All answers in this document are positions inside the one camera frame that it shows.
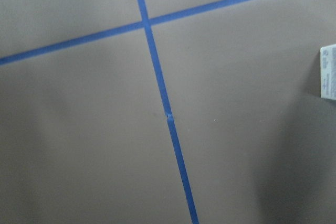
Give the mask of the blue white milk carton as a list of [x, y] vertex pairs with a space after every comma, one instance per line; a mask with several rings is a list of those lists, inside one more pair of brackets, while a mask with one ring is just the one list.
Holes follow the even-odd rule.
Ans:
[[321, 98], [335, 100], [335, 44], [320, 48]]

